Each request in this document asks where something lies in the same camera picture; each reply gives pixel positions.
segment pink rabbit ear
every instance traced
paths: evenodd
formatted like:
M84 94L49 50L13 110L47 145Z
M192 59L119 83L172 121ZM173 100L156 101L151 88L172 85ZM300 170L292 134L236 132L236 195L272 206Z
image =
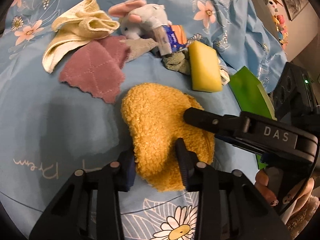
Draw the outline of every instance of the pink rabbit ear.
M108 10L108 14L113 17L124 17L130 11L142 7L146 4L146 0L127 0L126 2L111 6Z
M129 15L129 21L132 23L141 23L142 19L139 15L136 14L130 14Z

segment yellow sponge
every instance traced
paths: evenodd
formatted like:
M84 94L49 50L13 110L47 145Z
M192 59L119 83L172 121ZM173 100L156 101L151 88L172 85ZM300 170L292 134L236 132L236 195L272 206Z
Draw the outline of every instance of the yellow sponge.
M191 96L160 84L145 83L129 90L121 113L133 139L136 171L158 191L182 190L175 141L182 137L189 151L210 164L214 135L183 120L189 107L203 109Z
M199 41L189 47L192 89L204 92L222 90L217 52Z

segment metal screw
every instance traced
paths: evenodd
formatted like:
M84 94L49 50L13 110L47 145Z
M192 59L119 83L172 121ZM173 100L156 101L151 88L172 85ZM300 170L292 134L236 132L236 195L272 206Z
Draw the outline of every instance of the metal screw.
M76 175L77 177L82 176L83 173L84 173L83 170L76 170L76 171L75 171L75 175Z
M197 162L196 165L197 165L198 168L201 168L201 169L204 169L207 166L207 164L204 163L204 162Z
M240 171L240 170L234 170L234 171L232 172L232 174L235 175L235 176L237 176L237 177L241 177L243 173L242 173L242 171Z
M120 166L120 162L112 162L112 163L110 163L110 167L111 168L117 168L119 166Z

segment yellow daisy center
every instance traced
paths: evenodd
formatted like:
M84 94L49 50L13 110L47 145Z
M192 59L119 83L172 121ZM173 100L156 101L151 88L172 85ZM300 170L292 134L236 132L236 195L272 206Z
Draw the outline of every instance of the yellow daisy center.
M169 240L177 240L190 231L189 225L181 225L178 228L172 230L169 234Z
M206 10L205 11L207 15L211 16L213 14L212 10Z

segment yellow towel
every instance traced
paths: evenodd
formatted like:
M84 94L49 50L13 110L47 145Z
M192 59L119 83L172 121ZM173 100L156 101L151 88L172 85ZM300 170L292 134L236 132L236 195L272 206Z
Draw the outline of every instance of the yellow towel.
M184 188L174 152L177 138L182 137L200 161L212 163L214 135L183 121L189 107L203 109L180 90L153 83L131 88L122 100L121 113L133 139L137 173L158 191Z
M100 10L96 0L83 0L52 23L52 30L58 33L43 55L44 69L52 73L68 51L88 44L91 40L105 38L119 26L117 21Z

